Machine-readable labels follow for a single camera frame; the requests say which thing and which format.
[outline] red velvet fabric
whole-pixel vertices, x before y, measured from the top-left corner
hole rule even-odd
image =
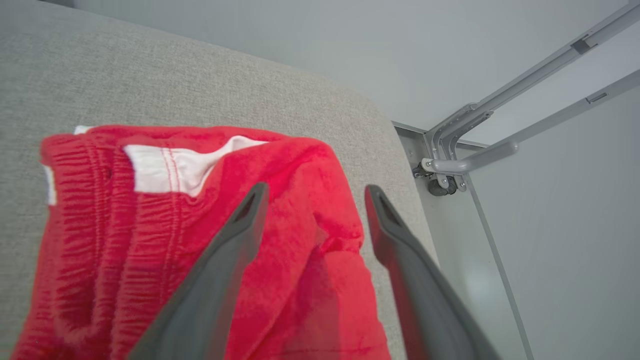
[[[134,191],[126,145],[208,153],[234,135],[268,143],[224,156],[197,196]],[[56,204],[13,359],[126,358],[259,181],[269,209],[227,359],[390,358],[359,255],[362,224],[325,143],[235,127],[102,126],[46,138],[41,153]]]

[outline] cloth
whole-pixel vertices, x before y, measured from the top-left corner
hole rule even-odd
[[[122,359],[257,182],[262,244],[228,359],[388,359],[340,163],[309,138],[236,127],[101,126],[42,142],[51,181],[14,359]]]

